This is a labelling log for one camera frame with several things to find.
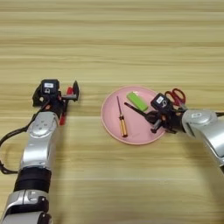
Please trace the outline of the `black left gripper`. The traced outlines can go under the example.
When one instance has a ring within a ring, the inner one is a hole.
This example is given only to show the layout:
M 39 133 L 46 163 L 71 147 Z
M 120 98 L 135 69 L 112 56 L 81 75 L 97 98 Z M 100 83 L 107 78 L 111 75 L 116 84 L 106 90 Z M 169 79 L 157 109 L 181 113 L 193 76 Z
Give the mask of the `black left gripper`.
M 67 112 L 69 101 L 76 102 L 79 98 L 80 90 L 77 80 L 73 83 L 73 94 L 63 94 L 49 96 L 43 105 L 44 97 L 41 93 L 41 87 L 37 87 L 32 96 L 32 106 L 41 107 L 41 112 L 53 112 L 57 116 L 63 116 Z

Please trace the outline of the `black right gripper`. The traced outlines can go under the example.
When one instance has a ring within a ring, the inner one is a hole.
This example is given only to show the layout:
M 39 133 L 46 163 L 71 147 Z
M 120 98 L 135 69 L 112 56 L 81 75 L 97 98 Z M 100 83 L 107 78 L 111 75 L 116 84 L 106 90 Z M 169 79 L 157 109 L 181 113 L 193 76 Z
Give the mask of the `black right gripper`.
M 156 108 L 146 114 L 145 120 L 153 124 L 153 128 L 150 131 L 154 134 L 160 128 L 163 128 L 168 133 L 176 134 L 179 131 L 184 132 L 182 124 L 184 113 L 185 111 L 182 108 Z

